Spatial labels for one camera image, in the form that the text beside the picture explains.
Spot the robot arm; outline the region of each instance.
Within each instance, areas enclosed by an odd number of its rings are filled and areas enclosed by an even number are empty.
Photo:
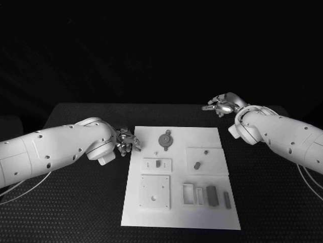
[[[123,155],[132,147],[142,150],[127,129],[116,130],[98,117],[0,142],[0,188],[71,165],[84,153],[107,164],[116,144]]]
[[[228,129],[234,138],[241,137],[251,145],[266,142],[276,154],[323,174],[322,129],[247,104],[232,93],[215,97],[204,110],[217,110],[220,117],[235,112],[235,124]]]

